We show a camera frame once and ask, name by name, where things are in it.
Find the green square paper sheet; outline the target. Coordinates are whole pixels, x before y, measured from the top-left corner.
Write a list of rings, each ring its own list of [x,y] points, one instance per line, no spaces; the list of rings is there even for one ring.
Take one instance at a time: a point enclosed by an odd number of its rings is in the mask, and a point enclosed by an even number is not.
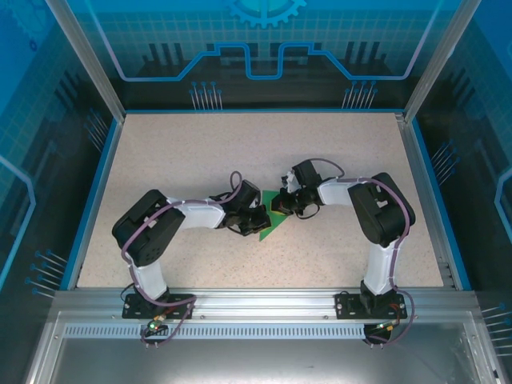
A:
[[[283,213],[274,212],[271,209],[271,202],[277,196],[279,196],[278,190],[264,190],[262,192],[262,204],[266,207],[266,212],[270,218],[270,227],[259,233],[260,242],[287,219],[287,216]]]

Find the blue table edge strip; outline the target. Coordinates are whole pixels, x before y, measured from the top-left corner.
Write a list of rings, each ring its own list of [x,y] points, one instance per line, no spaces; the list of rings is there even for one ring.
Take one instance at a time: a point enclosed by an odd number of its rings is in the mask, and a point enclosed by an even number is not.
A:
[[[446,204],[442,197],[434,165],[416,119],[413,120],[411,126],[411,131],[418,147],[418,155],[421,157],[421,162],[425,167],[426,177],[428,178],[428,189],[432,195],[430,207],[433,210],[434,220],[436,221],[434,224],[436,240],[442,249],[442,256],[450,268],[454,287],[458,290],[472,290],[473,287],[466,272],[466,267],[446,210]]]
[[[257,109],[223,109],[223,110],[144,110],[130,109],[126,114],[262,114],[262,113],[393,113],[403,114],[404,109],[342,109],[342,108],[257,108]]]
[[[112,121],[82,212],[78,230],[70,250],[66,268],[61,279],[60,290],[73,290],[77,285],[122,133],[122,128],[123,124],[121,122],[117,120]]]

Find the silver metal tray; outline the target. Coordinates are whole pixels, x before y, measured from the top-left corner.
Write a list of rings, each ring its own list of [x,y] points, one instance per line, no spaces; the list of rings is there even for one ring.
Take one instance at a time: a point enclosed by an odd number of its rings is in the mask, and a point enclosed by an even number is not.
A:
[[[398,342],[64,338],[46,324],[23,384],[512,384],[484,325],[469,314],[414,325]]]

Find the aluminium mounting rail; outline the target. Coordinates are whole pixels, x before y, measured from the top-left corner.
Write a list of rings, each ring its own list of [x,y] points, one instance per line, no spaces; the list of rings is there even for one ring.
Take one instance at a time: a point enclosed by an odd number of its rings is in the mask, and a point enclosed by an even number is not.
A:
[[[196,320],[325,320],[336,318],[333,289],[178,289],[175,294],[197,297],[193,318]],[[455,320],[479,312],[472,291],[438,288],[407,288],[421,321]],[[114,288],[80,289],[56,293],[50,312],[68,318],[112,319],[121,315],[120,290]]]

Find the aluminium side rail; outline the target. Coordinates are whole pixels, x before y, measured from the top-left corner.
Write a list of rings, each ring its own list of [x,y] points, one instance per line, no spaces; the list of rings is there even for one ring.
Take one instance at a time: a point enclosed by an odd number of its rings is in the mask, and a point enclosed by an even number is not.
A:
[[[457,274],[452,271],[451,265],[453,256],[451,247],[446,237],[445,227],[442,223],[434,189],[430,182],[417,136],[414,128],[406,123],[402,114],[396,113],[394,116],[418,195],[420,213],[417,214],[417,223],[420,223],[420,214],[422,214],[422,224],[433,250],[442,288],[444,290],[458,290]]]

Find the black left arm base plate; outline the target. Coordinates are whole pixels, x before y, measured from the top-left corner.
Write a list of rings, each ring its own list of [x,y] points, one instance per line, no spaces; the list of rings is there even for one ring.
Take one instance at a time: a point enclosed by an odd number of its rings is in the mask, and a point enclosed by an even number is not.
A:
[[[157,315],[164,314],[166,319],[180,319],[186,310],[190,307],[190,304],[183,304],[177,306],[176,303],[192,298],[192,294],[169,294],[165,293],[158,300],[171,303],[171,307],[156,306],[146,301],[140,293],[128,294],[124,298],[124,304],[122,308],[122,318],[124,319],[145,319],[150,320],[155,318]]]

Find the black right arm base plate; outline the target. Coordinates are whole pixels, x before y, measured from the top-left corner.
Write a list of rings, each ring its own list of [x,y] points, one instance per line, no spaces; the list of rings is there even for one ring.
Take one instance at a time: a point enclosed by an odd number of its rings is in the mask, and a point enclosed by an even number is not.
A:
[[[337,319],[408,318],[405,299],[394,290],[378,296],[342,291],[334,296],[334,309]]]

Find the aluminium frame post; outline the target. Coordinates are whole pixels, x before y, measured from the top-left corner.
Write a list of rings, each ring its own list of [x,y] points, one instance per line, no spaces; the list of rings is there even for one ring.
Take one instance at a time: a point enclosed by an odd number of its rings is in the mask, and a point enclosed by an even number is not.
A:
[[[66,0],[45,0],[68,42],[113,117],[124,123],[126,112],[87,36]]]
[[[461,0],[425,71],[404,109],[403,121],[411,125],[482,0]]]

